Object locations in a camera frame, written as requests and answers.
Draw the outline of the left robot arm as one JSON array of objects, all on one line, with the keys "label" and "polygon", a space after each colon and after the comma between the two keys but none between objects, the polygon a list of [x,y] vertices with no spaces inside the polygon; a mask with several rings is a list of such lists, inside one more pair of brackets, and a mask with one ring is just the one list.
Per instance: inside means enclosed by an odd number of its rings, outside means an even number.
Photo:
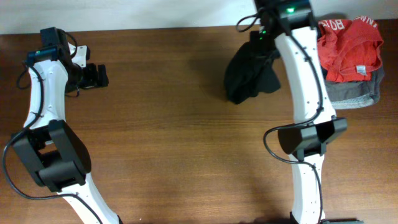
[{"label": "left robot arm", "polygon": [[24,61],[30,76],[29,114],[4,151],[13,148],[34,182],[48,188],[50,199],[64,198],[83,223],[121,223],[91,176],[86,146],[66,122],[65,98],[109,85],[104,65],[88,63],[90,49],[68,32],[40,31],[42,48]]}]

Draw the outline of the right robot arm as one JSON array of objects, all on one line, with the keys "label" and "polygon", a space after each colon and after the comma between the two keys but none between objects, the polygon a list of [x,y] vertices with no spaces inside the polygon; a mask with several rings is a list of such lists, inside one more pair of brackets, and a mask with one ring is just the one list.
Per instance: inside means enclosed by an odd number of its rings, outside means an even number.
[{"label": "right robot arm", "polygon": [[322,167],[326,147],[347,127],[336,115],[328,96],[317,47],[317,23],[309,1],[256,1],[260,20],[259,40],[274,40],[283,60],[292,94],[294,122],[265,132],[277,132],[281,158],[266,145],[268,153],[290,164],[294,202],[290,223],[329,223],[323,208]]}]

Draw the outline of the black polo shirt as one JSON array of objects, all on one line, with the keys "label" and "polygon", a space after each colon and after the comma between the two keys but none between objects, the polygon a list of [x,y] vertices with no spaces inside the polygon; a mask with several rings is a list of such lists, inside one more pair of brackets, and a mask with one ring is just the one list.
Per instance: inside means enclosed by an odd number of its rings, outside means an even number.
[{"label": "black polo shirt", "polygon": [[261,50],[253,42],[244,43],[228,64],[224,75],[227,99],[238,105],[259,93],[273,93],[281,84],[272,66],[280,57],[277,49]]}]

